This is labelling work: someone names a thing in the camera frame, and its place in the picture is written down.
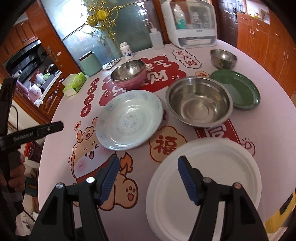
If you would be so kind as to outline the person's left hand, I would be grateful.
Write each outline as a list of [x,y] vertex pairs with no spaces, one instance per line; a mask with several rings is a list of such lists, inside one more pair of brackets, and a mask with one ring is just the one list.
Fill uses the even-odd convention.
[[23,154],[18,152],[18,166],[10,170],[11,179],[6,181],[3,174],[1,174],[1,187],[6,187],[7,184],[13,188],[16,192],[23,192],[26,188],[25,181],[25,157]]

